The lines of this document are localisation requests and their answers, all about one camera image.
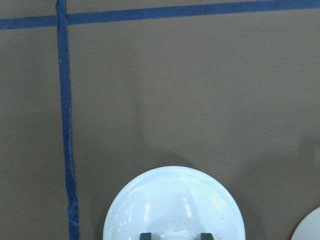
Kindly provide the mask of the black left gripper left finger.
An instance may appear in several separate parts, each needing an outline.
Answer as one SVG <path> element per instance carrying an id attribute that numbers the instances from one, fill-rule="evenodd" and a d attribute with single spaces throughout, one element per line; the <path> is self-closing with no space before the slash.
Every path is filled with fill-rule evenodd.
<path id="1" fill-rule="evenodd" d="M 139 240 L 152 240 L 151 232 L 143 232 L 139 235 Z"/>

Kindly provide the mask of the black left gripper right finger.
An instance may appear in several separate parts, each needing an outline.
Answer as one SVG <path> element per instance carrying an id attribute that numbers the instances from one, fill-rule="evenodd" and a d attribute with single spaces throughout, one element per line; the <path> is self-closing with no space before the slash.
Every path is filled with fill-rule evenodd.
<path id="1" fill-rule="evenodd" d="M 200 234 L 200 240 L 214 240 L 214 237 L 209 232 L 204 232 Z"/>

